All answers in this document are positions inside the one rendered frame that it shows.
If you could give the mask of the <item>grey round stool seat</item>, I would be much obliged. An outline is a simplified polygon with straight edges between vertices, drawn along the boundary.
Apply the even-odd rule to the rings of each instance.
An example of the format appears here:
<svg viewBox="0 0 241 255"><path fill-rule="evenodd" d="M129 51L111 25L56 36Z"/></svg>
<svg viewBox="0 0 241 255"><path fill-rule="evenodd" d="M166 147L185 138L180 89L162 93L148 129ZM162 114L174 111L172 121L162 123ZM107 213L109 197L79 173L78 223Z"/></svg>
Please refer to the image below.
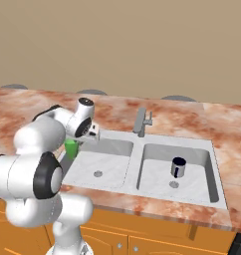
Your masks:
<svg viewBox="0 0 241 255"><path fill-rule="evenodd" d="M195 99L186 96L180 95L173 95L173 96L166 96L161 98L162 100L171 100L171 101L183 101L183 102L196 102Z"/></svg>
<svg viewBox="0 0 241 255"><path fill-rule="evenodd" d="M21 89L21 90L28 90L28 88L24 85L20 85L20 84L9 84L9 85L4 85L1 86L1 88L4 89Z"/></svg>
<svg viewBox="0 0 241 255"><path fill-rule="evenodd" d="M80 90L77 92L77 94L103 95L103 96L108 95L107 93L105 93L101 90L95 90L95 89Z"/></svg>

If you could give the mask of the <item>green cup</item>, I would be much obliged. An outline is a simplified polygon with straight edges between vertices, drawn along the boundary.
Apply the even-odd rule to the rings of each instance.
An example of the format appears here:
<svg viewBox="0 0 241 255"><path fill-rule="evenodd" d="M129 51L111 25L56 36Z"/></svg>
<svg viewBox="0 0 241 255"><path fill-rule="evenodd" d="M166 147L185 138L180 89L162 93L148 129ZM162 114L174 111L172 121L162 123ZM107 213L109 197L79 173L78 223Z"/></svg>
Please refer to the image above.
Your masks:
<svg viewBox="0 0 241 255"><path fill-rule="evenodd" d="M65 140L65 150L69 159L75 159L78 155L79 144L73 139Z"/></svg>

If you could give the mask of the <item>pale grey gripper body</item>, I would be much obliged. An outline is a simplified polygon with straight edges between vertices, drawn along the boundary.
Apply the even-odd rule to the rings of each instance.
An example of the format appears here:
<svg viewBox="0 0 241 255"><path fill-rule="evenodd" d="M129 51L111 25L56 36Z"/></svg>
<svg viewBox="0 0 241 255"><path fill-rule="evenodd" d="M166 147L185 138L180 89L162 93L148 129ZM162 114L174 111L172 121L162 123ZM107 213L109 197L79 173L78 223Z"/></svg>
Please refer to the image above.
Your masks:
<svg viewBox="0 0 241 255"><path fill-rule="evenodd" d="M100 140L100 136L96 133L86 134L78 138L78 142L90 142L97 143Z"/></svg>

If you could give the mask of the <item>dark blue metal mug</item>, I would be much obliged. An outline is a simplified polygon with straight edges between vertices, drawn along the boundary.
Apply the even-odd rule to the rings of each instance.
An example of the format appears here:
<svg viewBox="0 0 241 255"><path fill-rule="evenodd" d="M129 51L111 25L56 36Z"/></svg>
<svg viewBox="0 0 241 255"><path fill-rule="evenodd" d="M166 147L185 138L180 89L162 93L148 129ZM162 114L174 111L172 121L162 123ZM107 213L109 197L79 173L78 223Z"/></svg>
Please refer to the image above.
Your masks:
<svg viewBox="0 0 241 255"><path fill-rule="evenodd" d="M180 178L184 176L186 166L186 160L182 157L175 157L172 160L171 174L174 178Z"/></svg>

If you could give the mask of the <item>grey sink tap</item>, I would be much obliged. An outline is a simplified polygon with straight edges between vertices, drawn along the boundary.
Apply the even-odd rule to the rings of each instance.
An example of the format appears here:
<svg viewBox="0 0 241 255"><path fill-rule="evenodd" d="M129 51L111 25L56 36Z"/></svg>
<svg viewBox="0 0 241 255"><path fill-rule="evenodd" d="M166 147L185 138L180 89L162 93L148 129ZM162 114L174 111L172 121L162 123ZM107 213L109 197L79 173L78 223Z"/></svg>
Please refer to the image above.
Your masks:
<svg viewBox="0 0 241 255"><path fill-rule="evenodd" d="M152 113L149 113L149 119L146 118L146 108L139 108L136 113L136 119L132 131L138 137L144 137L145 127L152 125Z"/></svg>

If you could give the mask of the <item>white double basin sink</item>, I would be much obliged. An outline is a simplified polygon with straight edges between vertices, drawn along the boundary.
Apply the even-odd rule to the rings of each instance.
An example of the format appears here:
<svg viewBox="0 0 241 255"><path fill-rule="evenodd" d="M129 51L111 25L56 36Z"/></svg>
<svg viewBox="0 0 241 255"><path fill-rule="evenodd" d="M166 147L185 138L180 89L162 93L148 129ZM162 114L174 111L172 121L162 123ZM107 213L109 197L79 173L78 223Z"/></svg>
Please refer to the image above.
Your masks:
<svg viewBox="0 0 241 255"><path fill-rule="evenodd" d="M172 160L186 160L184 176ZM64 183L219 209L227 207L212 142L208 139L103 130L97 143L79 146L75 159L60 156Z"/></svg>

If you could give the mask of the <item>black appliance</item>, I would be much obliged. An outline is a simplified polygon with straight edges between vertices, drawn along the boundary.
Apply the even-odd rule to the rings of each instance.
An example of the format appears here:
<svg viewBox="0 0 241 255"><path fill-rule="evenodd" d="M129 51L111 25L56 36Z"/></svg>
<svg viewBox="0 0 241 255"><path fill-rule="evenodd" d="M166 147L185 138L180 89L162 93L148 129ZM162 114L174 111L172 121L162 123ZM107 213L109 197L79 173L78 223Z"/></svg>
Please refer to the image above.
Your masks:
<svg viewBox="0 0 241 255"><path fill-rule="evenodd" d="M241 255L241 233L236 234L228 251L228 255Z"/></svg>

